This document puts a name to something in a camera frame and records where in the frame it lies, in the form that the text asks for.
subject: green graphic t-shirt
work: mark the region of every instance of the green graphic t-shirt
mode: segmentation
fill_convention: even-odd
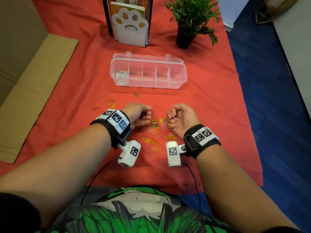
[[[52,233],[236,232],[227,224],[181,205],[180,200],[148,188],[126,188],[97,203],[73,208],[56,221]]]

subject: person's left hand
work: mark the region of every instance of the person's left hand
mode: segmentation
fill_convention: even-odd
[[[150,124],[151,119],[151,107],[142,103],[129,103],[123,109],[121,109],[129,118],[131,123],[131,129],[137,126],[143,126]],[[139,120],[139,117],[144,113],[145,119]]]

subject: red tablecloth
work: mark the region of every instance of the red tablecloth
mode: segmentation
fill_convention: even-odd
[[[93,107],[99,106],[105,111],[107,100],[114,99],[117,109],[133,101],[150,105],[153,118],[165,117],[171,104],[190,105],[200,122],[212,129],[227,152],[257,184],[262,185],[259,155],[222,22],[213,23],[219,41],[214,47],[208,36],[200,35],[188,50],[181,50],[175,44],[177,24],[169,23],[172,13],[165,8],[166,0],[154,0],[150,44],[142,48],[118,44],[108,35],[102,0],[33,1],[50,33],[77,39],[79,44],[15,164],[0,163],[0,174],[76,134],[99,115],[99,110],[91,110]],[[126,51],[181,58],[187,67],[188,81],[178,90],[115,86],[109,75],[112,56]],[[169,130],[159,129],[157,135],[147,133],[146,127],[133,133],[131,139],[142,144],[135,166],[124,168],[115,161],[104,169],[95,184],[149,185],[170,193],[195,193],[190,171],[184,166],[168,166],[164,136]],[[148,151],[150,144],[143,143],[142,138],[150,136],[157,141],[161,151]],[[120,149],[111,151],[100,167],[120,152]],[[185,156],[182,160],[191,167],[202,191],[195,161]]]

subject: cardboard box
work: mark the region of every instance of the cardboard box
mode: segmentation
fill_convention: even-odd
[[[32,0],[0,0],[0,161],[18,153],[78,43],[49,34]]]

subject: green plant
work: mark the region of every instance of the green plant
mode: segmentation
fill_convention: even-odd
[[[173,12],[170,22],[176,21],[187,36],[208,34],[214,45],[218,42],[215,29],[207,24],[210,19],[220,21],[217,3],[214,0],[170,0],[166,8]]]

